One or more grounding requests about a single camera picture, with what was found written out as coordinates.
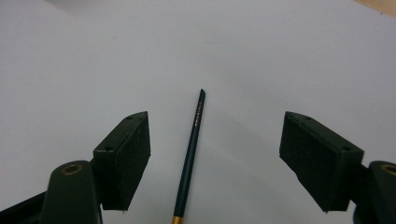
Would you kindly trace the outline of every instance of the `dark green pencil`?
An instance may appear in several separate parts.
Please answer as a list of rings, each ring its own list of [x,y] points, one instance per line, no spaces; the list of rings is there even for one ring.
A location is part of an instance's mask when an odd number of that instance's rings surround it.
[[[186,159],[184,160],[183,173],[178,186],[175,212],[172,224],[182,224],[187,197],[189,195],[192,167],[194,165],[195,151],[197,148],[199,128],[201,126],[202,113],[204,111],[205,92],[201,90],[198,106],[192,124],[189,146],[187,147]]]

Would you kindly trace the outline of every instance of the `gold pencil ferrule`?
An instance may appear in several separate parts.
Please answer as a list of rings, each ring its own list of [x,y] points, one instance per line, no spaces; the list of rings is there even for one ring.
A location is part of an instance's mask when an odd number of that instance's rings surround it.
[[[183,217],[174,217],[172,224],[183,224]]]

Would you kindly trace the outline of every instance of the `pencil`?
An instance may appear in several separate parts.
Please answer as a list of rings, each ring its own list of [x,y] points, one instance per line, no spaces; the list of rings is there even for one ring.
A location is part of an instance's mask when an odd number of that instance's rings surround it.
[[[201,126],[202,113],[204,111],[205,92],[201,90],[198,106],[195,112],[194,122],[190,136],[189,146],[187,147],[186,159],[184,160],[183,173],[181,174],[180,184],[178,185],[177,199],[175,205],[172,224],[182,224],[184,210],[186,208],[187,197],[191,182],[192,166],[194,165],[195,151],[197,148],[199,128]]]

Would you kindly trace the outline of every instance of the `brass insert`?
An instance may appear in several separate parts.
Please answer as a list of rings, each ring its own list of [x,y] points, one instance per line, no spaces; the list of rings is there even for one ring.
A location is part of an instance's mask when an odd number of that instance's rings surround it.
[[[384,164],[381,166],[382,170],[387,172],[390,175],[396,175],[396,166]]]
[[[82,170],[81,164],[71,164],[62,169],[63,175],[74,175]]]

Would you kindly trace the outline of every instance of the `white surface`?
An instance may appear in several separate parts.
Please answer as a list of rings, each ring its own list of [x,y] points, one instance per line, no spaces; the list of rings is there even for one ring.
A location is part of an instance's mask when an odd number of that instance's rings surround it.
[[[396,161],[396,20],[353,1],[0,2],[0,210],[149,112],[152,156],[130,210],[170,223],[206,91],[186,223],[352,223],[321,212],[278,157],[286,110]]]

